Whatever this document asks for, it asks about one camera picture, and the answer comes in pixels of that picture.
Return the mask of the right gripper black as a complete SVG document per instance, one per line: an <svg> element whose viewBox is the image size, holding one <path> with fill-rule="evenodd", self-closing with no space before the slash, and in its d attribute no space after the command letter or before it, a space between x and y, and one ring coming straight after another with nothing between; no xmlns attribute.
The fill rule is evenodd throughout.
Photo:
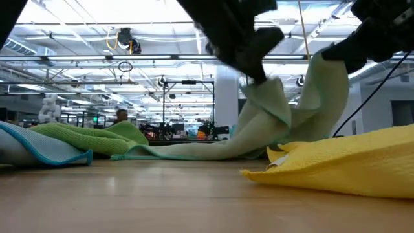
<svg viewBox="0 0 414 233"><path fill-rule="evenodd" d="M323 49L325 61L342 61L347 73L360 70L367 58L390 59L414 51L414 0L356 0L351 12L361 24L345 40Z"/></svg>

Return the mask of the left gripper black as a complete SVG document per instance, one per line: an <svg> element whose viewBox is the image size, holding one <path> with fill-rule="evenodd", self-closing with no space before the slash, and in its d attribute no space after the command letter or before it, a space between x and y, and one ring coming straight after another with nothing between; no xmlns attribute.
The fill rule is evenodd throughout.
<svg viewBox="0 0 414 233"><path fill-rule="evenodd" d="M263 58L284 38L278 27L254 28L254 18L276 10L276 0L177 0L221 61L253 79L267 80Z"/></svg>

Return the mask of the pale green teal-edged towel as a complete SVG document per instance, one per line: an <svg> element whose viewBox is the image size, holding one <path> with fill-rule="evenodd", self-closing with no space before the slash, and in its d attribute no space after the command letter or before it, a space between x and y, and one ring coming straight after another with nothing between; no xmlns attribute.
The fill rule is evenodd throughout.
<svg viewBox="0 0 414 233"><path fill-rule="evenodd" d="M297 105L289 106L282 81L269 79L243 88L246 96L235 129L228 140L169 146L134 146L111 159L176 159L216 161L255 157L267 146L294 141L326 139L340 119L349 96L348 73L343 61L314 55Z"/></svg>

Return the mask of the yellow microfiber towel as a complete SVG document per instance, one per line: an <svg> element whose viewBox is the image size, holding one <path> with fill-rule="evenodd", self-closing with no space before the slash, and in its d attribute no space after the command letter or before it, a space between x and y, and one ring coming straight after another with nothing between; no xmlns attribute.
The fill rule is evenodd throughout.
<svg viewBox="0 0 414 233"><path fill-rule="evenodd" d="M242 175L260 184L414 199L414 124L290 142L279 150L267 148L267 155L265 170Z"/></svg>

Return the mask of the bright green microfiber towel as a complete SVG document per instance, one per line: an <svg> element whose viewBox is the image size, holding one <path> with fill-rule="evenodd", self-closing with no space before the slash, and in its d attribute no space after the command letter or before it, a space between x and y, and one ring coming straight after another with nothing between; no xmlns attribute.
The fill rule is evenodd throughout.
<svg viewBox="0 0 414 233"><path fill-rule="evenodd" d="M92 150L109 157L125 154L137 145L147 146L149 144L144 134L128 121L121 121L105 129L47 123L31 127L30 130L61 140L80 150Z"/></svg>

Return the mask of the light blue microfiber towel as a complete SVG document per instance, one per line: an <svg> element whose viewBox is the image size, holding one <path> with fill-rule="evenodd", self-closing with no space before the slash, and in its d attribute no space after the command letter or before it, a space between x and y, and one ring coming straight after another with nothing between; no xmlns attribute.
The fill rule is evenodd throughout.
<svg viewBox="0 0 414 233"><path fill-rule="evenodd" d="M93 153L26 128L0 121L0 164L12 166L65 166L87 164Z"/></svg>

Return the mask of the person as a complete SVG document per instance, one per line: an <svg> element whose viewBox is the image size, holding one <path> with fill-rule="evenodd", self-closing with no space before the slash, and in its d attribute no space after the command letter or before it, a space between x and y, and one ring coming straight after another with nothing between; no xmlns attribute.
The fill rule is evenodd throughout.
<svg viewBox="0 0 414 233"><path fill-rule="evenodd" d="M128 120L128 111L126 109L119 109L116 112L116 119L114 120L113 124L117 124L126 120Z"/></svg>

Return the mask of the long horizontal light bar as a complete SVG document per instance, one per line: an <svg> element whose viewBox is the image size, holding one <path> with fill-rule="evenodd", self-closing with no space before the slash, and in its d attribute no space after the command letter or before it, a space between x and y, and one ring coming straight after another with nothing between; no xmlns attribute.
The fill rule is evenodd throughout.
<svg viewBox="0 0 414 233"><path fill-rule="evenodd" d="M390 60L402 59L404 55L394 55ZM106 56L0 56L0 61L104 61L104 60L217 60L210 55L106 55ZM263 60L307 60L306 55L266 55Z"/></svg>

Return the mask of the white robot figure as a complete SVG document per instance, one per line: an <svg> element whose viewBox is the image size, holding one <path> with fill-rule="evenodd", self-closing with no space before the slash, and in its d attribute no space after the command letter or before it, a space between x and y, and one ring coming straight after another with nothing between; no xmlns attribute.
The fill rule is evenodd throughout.
<svg viewBox="0 0 414 233"><path fill-rule="evenodd" d="M42 100L43 105L38 114L40 124L57 122L61 116L61 107L56 104L57 94L46 94Z"/></svg>

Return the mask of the black metal frame stand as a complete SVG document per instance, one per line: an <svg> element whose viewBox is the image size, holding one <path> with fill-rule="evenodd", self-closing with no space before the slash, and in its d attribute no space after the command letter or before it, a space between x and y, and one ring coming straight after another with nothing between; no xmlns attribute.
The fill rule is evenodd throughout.
<svg viewBox="0 0 414 233"><path fill-rule="evenodd" d="M198 85L200 84L202 86L202 90L201 91L193 91L192 89L190 89L189 91L171 91L177 84L181 84L181 85ZM165 81L163 83L162 86L162 122L165 123L166 122L166 108L167 106L167 102L166 99L167 97L171 98L169 95L170 94L200 94L200 95L206 95L206 94L211 94L212 100L210 102L208 101L184 101L184 102L180 102L180 101L172 101L169 102L169 104L172 105L176 105L177 107L182 107L183 104L193 104L194 107L201 107L201 106L205 106L205 105L210 105L211 106L211 111L210 111L210 116L211 116L211 120L214 121L215 120L215 82L214 81L200 81L200 80L181 80L181 81Z"/></svg>

